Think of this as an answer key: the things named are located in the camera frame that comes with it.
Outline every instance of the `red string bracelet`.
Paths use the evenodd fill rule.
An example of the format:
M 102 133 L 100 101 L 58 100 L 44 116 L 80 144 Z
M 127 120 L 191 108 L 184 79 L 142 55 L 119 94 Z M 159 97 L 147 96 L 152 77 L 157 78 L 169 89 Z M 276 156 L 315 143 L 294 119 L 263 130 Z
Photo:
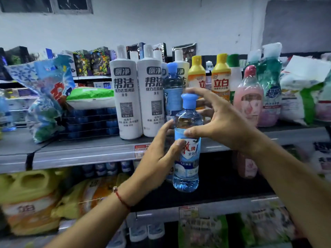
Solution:
M 126 202 L 124 202 L 124 200 L 122 200 L 121 196 L 119 196 L 119 194 L 117 192 L 117 186 L 114 186 L 113 187 L 113 192 L 116 194 L 116 196 L 121 201 L 121 203 L 130 211 L 131 210 L 131 207 Z

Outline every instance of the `right hand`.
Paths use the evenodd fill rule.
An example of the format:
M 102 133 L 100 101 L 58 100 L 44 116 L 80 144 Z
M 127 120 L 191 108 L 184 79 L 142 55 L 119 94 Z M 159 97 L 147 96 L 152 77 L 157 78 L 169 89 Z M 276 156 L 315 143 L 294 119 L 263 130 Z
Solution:
M 203 98 L 197 100 L 197 107 L 207 106 L 210 109 L 199 110 L 202 116 L 212 120 L 200 126 L 194 126 L 184 132 L 186 137 L 209 137 L 232 150 L 247 153 L 248 146 L 259 132 L 228 101 L 203 88 L 187 88 L 187 93 L 194 93 Z

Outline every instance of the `white wall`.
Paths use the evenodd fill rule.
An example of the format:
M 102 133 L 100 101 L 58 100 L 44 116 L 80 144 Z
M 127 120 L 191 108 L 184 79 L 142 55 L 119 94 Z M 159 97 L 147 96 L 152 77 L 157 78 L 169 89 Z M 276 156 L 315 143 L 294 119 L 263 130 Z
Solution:
M 0 47 L 91 50 L 197 43 L 197 54 L 247 54 L 262 42 L 268 0 L 92 0 L 94 14 L 0 13 Z

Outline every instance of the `pink bottle cap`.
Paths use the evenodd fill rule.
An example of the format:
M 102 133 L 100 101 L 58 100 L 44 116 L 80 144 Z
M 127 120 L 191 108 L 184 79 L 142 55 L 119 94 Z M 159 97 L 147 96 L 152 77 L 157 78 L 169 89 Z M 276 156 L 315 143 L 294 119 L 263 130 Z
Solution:
M 244 78 L 246 77 L 253 77 L 256 75 L 256 67 L 254 65 L 247 66 L 245 73 L 244 73 Z

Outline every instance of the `left hand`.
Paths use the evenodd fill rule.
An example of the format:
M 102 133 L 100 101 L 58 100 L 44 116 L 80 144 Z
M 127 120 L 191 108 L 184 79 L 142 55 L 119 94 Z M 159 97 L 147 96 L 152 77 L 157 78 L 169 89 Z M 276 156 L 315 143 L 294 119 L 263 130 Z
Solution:
M 148 147 L 134 174 L 125 182 L 125 185 L 121 185 L 121 187 L 126 187 L 126 184 L 130 182 L 131 186 L 137 189 L 135 195 L 133 193 L 130 193 L 130 197 L 123 195 L 130 206 L 137 204 L 145 195 L 163 183 L 175 160 L 183 150 L 185 140 L 178 139 L 171 145 L 168 152 L 164 154 L 164 142 L 167 131 L 172 124 L 173 120 L 170 120 L 159 129 L 158 134 Z

